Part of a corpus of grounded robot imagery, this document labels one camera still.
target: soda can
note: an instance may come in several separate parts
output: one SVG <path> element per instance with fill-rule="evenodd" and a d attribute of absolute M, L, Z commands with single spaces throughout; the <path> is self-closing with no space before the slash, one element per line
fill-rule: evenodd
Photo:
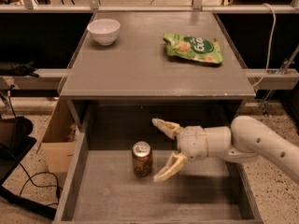
<path fill-rule="evenodd" d="M 134 144 L 132 148 L 132 162 L 136 175 L 145 176 L 151 172 L 152 151 L 148 143 L 140 141 Z"/>

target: speckled floor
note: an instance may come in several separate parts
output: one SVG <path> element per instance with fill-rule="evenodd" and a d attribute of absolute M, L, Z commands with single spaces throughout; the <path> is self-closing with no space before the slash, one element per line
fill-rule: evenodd
<path fill-rule="evenodd" d="M 260 108 L 251 103 L 243 107 L 240 112 L 241 115 L 250 115 L 262 121 L 299 147 L 297 126 L 287 108 L 279 102 L 272 102 L 267 110 L 269 117 L 263 116 Z M 35 125 L 31 136 L 35 137 L 37 142 L 21 163 L 30 175 L 33 175 L 48 170 L 43 150 L 39 148 L 39 144 L 50 120 L 50 112 L 28 112 L 27 110 L 25 117 Z M 265 224 L 297 224 L 299 219 L 299 186 L 285 176 L 274 164 L 262 157 L 256 162 L 244 164 L 244 168 L 263 222 Z M 66 174 L 58 174 L 58 177 L 62 187 Z M 4 186 L 19 194 L 26 180 L 26 174 L 18 166 Z M 39 185 L 55 184 L 55 180 L 50 175 L 37 176 L 35 182 Z M 26 185 L 22 196 L 43 204 L 57 203 L 54 188 L 38 189 L 30 183 Z M 0 199 L 0 223 L 47 224 L 51 221 Z"/>

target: white bowl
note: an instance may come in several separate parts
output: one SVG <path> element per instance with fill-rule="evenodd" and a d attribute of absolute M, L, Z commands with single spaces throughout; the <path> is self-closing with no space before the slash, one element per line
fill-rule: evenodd
<path fill-rule="evenodd" d="M 112 44 L 119 36 L 121 25 L 113 19 L 94 20 L 88 24 L 91 37 L 101 45 Z"/>

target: can top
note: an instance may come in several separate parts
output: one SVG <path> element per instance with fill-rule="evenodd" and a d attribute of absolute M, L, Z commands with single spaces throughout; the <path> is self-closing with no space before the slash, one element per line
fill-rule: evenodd
<path fill-rule="evenodd" d="M 144 141 L 140 141 L 134 144 L 133 153 L 137 157 L 143 158 L 150 154 L 150 145 Z"/>

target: snack bag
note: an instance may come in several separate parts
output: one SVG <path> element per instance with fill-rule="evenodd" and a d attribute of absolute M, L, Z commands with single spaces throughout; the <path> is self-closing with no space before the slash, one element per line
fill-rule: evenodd
<path fill-rule="evenodd" d="M 164 33 L 167 55 L 202 63 L 221 63 L 221 48 L 216 39 Z"/>

